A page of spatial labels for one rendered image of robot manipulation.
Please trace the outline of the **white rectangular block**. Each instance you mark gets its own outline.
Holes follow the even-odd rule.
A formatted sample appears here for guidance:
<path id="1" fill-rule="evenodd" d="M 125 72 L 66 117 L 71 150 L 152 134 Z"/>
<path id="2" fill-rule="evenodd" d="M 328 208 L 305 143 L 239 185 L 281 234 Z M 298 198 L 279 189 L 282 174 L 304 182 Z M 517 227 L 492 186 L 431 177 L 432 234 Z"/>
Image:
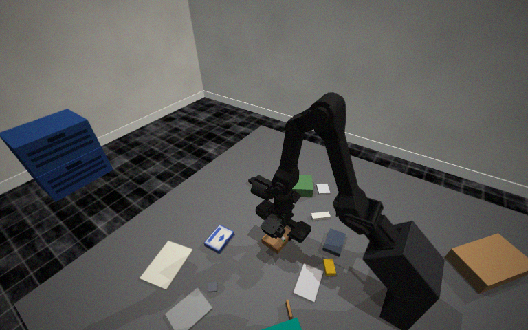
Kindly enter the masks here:
<path id="1" fill-rule="evenodd" d="M 329 212 L 317 212 L 317 213 L 311 213 L 312 221 L 317 220 L 323 220 L 323 219 L 330 219 L 331 216 Z"/>

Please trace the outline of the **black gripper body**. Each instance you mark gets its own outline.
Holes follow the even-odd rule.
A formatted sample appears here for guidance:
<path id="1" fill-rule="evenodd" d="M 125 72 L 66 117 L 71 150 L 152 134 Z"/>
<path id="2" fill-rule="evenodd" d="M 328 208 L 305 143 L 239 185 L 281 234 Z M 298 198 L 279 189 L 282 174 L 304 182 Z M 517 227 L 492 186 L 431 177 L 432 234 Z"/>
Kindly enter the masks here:
<path id="1" fill-rule="evenodd" d="M 256 207 L 256 214 L 258 216 L 267 218 L 270 215 L 271 210 L 275 211 L 276 215 L 283 216 L 287 222 L 287 226 L 291 227 L 291 237 L 299 243 L 302 243 L 308 234 L 311 232 L 311 226 L 303 221 L 295 222 L 292 220 L 295 205 L 293 204 L 291 210 L 287 212 L 281 212 L 274 207 L 274 203 L 270 201 L 262 201 Z"/>

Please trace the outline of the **white flat square block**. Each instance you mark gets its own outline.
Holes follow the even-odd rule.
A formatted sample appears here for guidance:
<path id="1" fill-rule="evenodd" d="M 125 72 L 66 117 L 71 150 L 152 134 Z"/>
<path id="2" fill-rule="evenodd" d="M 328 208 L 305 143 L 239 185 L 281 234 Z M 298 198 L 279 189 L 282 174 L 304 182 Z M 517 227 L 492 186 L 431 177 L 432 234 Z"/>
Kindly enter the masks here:
<path id="1" fill-rule="evenodd" d="M 330 195 L 328 184 L 316 184 L 319 195 Z"/>

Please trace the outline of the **yellow rectangular block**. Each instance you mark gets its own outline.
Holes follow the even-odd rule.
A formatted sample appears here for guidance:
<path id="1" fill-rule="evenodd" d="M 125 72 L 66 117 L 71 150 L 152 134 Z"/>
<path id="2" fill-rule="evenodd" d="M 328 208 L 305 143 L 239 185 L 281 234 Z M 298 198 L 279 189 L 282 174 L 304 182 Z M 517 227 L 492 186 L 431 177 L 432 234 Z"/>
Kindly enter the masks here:
<path id="1" fill-rule="evenodd" d="M 335 276 L 336 269 L 333 263 L 333 259 L 323 259 L 325 276 Z"/>

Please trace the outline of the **wooden ball-in-hole puzzle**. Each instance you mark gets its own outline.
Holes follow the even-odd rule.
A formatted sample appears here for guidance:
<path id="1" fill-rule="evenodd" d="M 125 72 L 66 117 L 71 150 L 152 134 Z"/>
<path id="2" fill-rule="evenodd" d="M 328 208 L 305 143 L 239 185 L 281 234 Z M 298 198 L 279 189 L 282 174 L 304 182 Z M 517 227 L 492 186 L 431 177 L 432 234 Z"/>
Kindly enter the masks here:
<path id="1" fill-rule="evenodd" d="M 269 249 L 273 250 L 275 253 L 279 253 L 284 247 L 285 245 L 289 242 L 288 241 L 288 234 L 290 233 L 290 231 L 292 230 L 291 227 L 289 227 L 288 225 L 285 226 L 285 233 L 284 235 L 282 236 L 282 238 L 272 238 L 270 237 L 269 235 L 265 235 L 262 239 L 261 239 L 261 243 L 263 243 L 264 245 L 266 245 Z"/>

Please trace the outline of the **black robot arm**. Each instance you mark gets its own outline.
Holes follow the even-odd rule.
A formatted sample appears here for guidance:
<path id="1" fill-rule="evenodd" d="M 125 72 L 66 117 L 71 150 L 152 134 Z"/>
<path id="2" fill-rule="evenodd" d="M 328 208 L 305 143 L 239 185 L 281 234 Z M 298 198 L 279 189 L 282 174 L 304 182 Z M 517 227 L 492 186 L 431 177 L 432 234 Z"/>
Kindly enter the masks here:
<path id="1" fill-rule="evenodd" d="M 274 207 L 281 212 L 291 210 L 301 197 L 292 188 L 299 180 L 298 158 L 304 134 L 314 130 L 324 141 L 338 187 L 338 195 L 333 201 L 336 216 L 357 234 L 364 234 L 373 243 L 372 250 L 395 249 L 402 229 L 395 228 L 381 214 L 384 209 L 381 201 L 366 197 L 358 186 L 345 136 L 346 118 L 344 98 L 330 92 L 288 120 L 280 166 L 273 180 L 258 175 L 254 178 L 251 193 L 266 201 L 274 198 Z M 271 210 L 261 228 L 277 239 L 284 235 L 286 224 L 282 215 L 278 216 Z"/>

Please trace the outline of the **flat tan wooden box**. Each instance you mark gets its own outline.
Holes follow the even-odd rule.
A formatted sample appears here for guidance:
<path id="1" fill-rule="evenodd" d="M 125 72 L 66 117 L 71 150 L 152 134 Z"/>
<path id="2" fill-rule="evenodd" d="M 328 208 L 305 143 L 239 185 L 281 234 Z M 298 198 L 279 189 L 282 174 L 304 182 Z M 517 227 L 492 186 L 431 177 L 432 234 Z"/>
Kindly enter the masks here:
<path id="1" fill-rule="evenodd" d="M 479 294 L 528 275 L 528 257 L 499 233 L 454 247 L 445 258 Z"/>

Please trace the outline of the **green box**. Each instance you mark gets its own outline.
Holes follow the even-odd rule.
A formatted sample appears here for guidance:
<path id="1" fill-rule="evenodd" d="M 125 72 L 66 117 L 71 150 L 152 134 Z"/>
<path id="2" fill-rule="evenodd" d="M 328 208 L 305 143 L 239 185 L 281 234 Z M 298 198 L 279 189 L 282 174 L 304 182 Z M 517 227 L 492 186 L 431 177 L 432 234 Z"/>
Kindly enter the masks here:
<path id="1" fill-rule="evenodd" d="M 313 196 L 313 182 L 311 175 L 299 175 L 298 183 L 292 188 L 300 194 L 301 197 L 312 197 Z"/>

